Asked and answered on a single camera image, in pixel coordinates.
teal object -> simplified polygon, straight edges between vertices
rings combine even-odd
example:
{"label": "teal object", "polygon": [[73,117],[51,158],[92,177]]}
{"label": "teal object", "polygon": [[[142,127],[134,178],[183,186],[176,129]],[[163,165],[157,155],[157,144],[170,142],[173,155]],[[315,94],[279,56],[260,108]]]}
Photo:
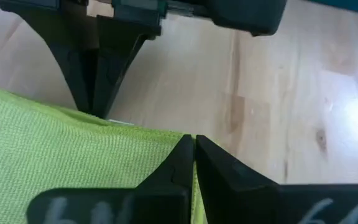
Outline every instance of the teal object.
{"label": "teal object", "polygon": [[358,0],[310,0],[310,1],[358,12]]}

lime green fabric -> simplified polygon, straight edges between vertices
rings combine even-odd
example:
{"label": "lime green fabric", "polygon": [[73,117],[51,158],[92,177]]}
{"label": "lime green fabric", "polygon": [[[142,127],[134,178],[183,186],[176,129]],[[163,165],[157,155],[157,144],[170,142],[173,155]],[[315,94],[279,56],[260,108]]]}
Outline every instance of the lime green fabric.
{"label": "lime green fabric", "polygon": [[[181,137],[115,124],[0,90],[0,223],[26,223],[27,205],[44,190],[136,187]],[[203,217],[195,176],[192,223],[203,223]]]}

green cloth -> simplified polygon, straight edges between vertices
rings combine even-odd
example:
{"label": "green cloth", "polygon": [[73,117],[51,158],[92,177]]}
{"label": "green cloth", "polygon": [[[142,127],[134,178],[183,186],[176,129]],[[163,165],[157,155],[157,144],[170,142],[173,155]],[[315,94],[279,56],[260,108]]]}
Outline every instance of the green cloth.
{"label": "green cloth", "polygon": [[[0,90],[0,223],[26,223],[29,202],[48,189],[136,187],[182,135],[116,124]],[[194,178],[192,223],[203,223]]]}

black clamp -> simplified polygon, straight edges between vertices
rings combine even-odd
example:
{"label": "black clamp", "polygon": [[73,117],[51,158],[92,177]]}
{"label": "black clamp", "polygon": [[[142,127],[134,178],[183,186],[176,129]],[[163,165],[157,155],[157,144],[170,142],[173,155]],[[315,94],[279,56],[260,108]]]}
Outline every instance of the black clamp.
{"label": "black clamp", "polygon": [[78,110],[104,118],[146,40],[161,35],[167,11],[210,18],[219,26],[271,35],[286,0],[98,0],[114,17],[87,16],[88,0],[0,0],[47,43]]}
{"label": "black clamp", "polygon": [[31,201],[27,223],[190,223],[193,163],[187,135],[136,188],[49,190]]}

wooden table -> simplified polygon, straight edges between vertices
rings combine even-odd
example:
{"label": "wooden table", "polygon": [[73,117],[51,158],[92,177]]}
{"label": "wooden table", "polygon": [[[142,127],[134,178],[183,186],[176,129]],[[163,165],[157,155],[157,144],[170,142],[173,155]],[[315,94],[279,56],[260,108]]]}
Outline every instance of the wooden table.
{"label": "wooden table", "polygon": [[[45,42],[1,10],[0,87],[75,108]],[[205,134],[279,183],[358,183],[358,14],[289,0],[272,37],[168,16],[109,118]]]}

